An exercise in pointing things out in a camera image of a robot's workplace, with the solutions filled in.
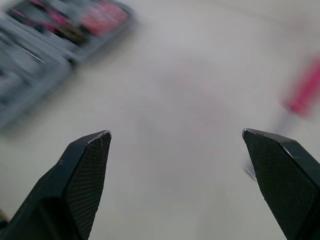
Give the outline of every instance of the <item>blurred object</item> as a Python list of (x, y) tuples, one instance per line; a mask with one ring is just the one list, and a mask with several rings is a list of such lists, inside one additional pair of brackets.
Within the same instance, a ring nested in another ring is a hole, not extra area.
[(44, 3), (41, 4), (41, 2), (39, 1), (32, 1), (32, 3), (38, 8), (44, 10), (55, 23), (49, 21), (41, 22), (33, 20), (32, 18), (14, 8), (8, 13), (8, 15), (18, 22), (36, 29), (42, 34), (45, 31), (50, 31), (76, 45), (81, 45), (87, 41), (86, 35), (80, 30), (80, 28), (74, 26), (65, 16), (60, 14), (58, 11), (54, 11), (52, 7), (47, 6)]
[(288, 240), (320, 238), (320, 164), (296, 141), (243, 130), (260, 191)]
[[(308, 116), (310, 107), (316, 101), (320, 92), (319, 57), (313, 59), (300, 79), (290, 97), (284, 103), (288, 113), (280, 120), (276, 129), (273, 131), (275, 134), (286, 136), (293, 127), (294, 120), (292, 120), (292, 118), (295, 118), (295, 116)], [(256, 180), (256, 174), (250, 161), (246, 163), (244, 170), (251, 178)]]
[(5, 214), (5, 212), (0, 209), (0, 234), (4, 230), (4, 228), (8, 225), (10, 218)]
[(96, 36), (113, 31), (126, 19), (127, 14), (119, 6), (102, 0), (87, 11), (81, 22), (91, 34)]
[(40, 0), (31, 0), (30, 2), (37, 8), (45, 11), (57, 24), (55, 31), (58, 36), (68, 39), (76, 45), (83, 44), (87, 41), (85, 33), (74, 26), (66, 15), (55, 9), (48, 2)]
[(84, 136), (66, 148), (4, 228), (2, 240), (87, 240), (104, 188), (111, 134)]

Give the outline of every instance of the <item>screwdriver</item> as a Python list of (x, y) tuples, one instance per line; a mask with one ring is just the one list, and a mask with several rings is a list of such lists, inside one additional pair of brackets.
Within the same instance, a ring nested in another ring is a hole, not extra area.
[[(300, 81), (293, 88), (290, 96), (284, 101), (287, 109), (282, 119), (274, 129), (275, 134), (287, 135), (293, 128), (297, 117), (308, 117), (310, 108), (315, 103), (320, 92), (320, 56), (315, 57), (300, 77)], [(250, 160), (247, 161), (244, 171), (255, 181), (256, 173)]]

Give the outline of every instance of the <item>gray tool case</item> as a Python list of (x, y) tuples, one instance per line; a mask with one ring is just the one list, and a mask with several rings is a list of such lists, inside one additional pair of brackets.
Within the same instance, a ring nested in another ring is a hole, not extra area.
[[(77, 24), (85, 10), (98, 0), (50, 0), (59, 12)], [(73, 65), (97, 56), (113, 40), (128, 29), (134, 18), (126, 5), (109, 1), (126, 13), (125, 21), (116, 29), (99, 35), (88, 34), (86, 42), (76, 45), (52, 32), (45, 34), (10, 17), (18, 10), (37, 21), (46, 21), (29, 0), (17, 3), (0, 19), (0, 131), (19, 122), (52, 88), (71, 74)]]

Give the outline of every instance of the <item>red screwdriver handle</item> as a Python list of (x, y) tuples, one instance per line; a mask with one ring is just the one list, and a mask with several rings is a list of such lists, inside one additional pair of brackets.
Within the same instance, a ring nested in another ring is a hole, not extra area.
[(299, 116), (307, 117), (309, 109), (320, 92), (320, 57), (314, 59), (303, 74), (297, 88), (286, 102), (289, 110)]

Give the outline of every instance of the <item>knurled gripping surface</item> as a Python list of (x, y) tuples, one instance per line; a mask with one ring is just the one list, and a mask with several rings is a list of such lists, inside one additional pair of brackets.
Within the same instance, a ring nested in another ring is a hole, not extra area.
[(64, 203), (81, 238), (89, 238), (104, 188), (109, 139), (92, 142), (82, 156), (65, 193)]
[(276, 142), (261, 136), (245, 141), (265, 201), (284, 235), (297, 239), (319, 192)]

